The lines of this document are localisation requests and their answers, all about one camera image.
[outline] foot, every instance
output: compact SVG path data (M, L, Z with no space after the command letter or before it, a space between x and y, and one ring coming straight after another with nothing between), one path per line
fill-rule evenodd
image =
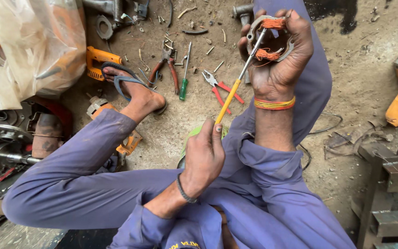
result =
M122 70L117 70L113 67L106 67L103 69L106 74L106 80L113 82L115 76L132 76ZM142 84L135 82L120 81L121 90L128 93L131 97L130 105L139 108L139 111L145 115L150 114L152 111L162 108L165 105L165 99L162 95L151 91Z

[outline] plastic bag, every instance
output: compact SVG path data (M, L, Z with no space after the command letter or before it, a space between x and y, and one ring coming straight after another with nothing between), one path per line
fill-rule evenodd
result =
M85 70L81 0L0 0L0 110L58 98Z

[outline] copper winding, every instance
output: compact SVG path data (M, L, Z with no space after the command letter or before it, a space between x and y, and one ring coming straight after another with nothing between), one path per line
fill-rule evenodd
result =
M281 30L286 28L286 23L285 19L274 19L274 20L264 19L260 23L260 26L262 28L272 28L275 30ZM282 54L278 52L268 53L267 50L269 50L269 48L259 48L256 52L257 59L258 60L267 59L272 61L279 59L280 55Z

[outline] dusty ground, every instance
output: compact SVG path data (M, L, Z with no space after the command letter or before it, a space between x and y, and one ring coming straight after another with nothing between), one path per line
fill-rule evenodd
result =
M186 53L188 43L193 43L191 49L190 65L199 69L212 72L224 60L224 64L214 74L219 81L224 81L231 86L235 76L242 68L237 49L232 45L239 40L240 21L231 17L233 5L249 3L249 1L214 1L205 2L197 0L198 9L186 13L180 20L177 16L185 9L191 8L192 1L174 1L173 24L167 29L166 24L159 24L158 15L164 19L169 17L167 1L152 0L149 4L149 17L137 26L126 27L117 32L111 40L111 49L114 54L124 56L128 62L124 64L133 69L142 77L138 68L144 70L143 63L139 60L138 49L141 48L142 59L153 68L161 56L161 41L165 31L175 43L178 50L178 62ZM329 67L333 75L333 91L326 111L340 114L344 117L342 125L357 125L366 122L368 118L376 115L383 118L385 111L398 92L398 81L392 62L398 56L398 0L389 2L389 8L384 9L385 0L359 0L356 15L357 28L348 35L341 35L339 23L342 15L330 16L314 22L320 40L326 50L330 61ZM373 7L378 7L380 18L371 22L374 16L370 14ZM94 28L94 13L87 13L88 45L107 50L105 43L97 36ZM193 21L196 26L203 25L209 29L208 34L189 36L174 34L180 29L191 29L188 23ZM224 29L226 43L223 41ZM207 56L205 53L215 46ZM176 67L181 80L184 69ZM211 87L204 81L201 74L188 72L190 81L187 88L185 102L181 102L173 93L173 81L168 66L163 70L163 80L157 82L157 90L169 102L168 109L161 116L150 115L138 127L137 131L144 137L133 154L127 157L127 166L133 169L174 168L179 160L185 135L194 127L202 124L206 117L215 117L220 110L220 105L211 92ZM127 105L119 97L114 87L107 82L99 82L87 76L62 96L62 102L72 110L75 118L75 130L81 129L90 122L86 115L89 106L86 92L95 95L102 89L102 97L108 99L118 109ZM241 84L238 94L248 101L252 96L250 85ZM233 115L226 115L223 122L230 122L247 107L233 101L230 109ZM316 127L329 125L333 120L321 117ZM385 131L393 134L395 139L388 142L392 150L398 148L398 128L387 127ZM356 156L337 157L330 160L324 158L324 144L330 132L309 135L302 144L313 155L310 167L304 172L308 187L321 196L326 205L339 219L348 234L354 239L358 232L358 219L350 209L349 196L363 196L366 182L369 178L369 165Z

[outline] leg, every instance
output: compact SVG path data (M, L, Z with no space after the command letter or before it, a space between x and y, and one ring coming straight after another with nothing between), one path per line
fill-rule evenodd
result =
M265 9L267 15L273 15L279 9L295 9L298 14L310 21L302 0L255 0L254 13ZM311 26L314 54L297 82L293 119L293 143L297 146L310 132L331 95L332 78L326 60L325 51L313 26ZM222 143L225 149L225 164L221 176L228 178L241 169L244 164L239 160L241 135L249 132L255 135L254 105L251 99L249 107L231 123L228 135Z
M113 75L124 74L113 68L106 70ZM146 192L152 198L176 178L176 170L92 175L137 123L164 104L161 95L138 83L122 84L132 101L121 113L102 111L10 188L3 211L11 221L60 229L120 227L134 209L139 193Z

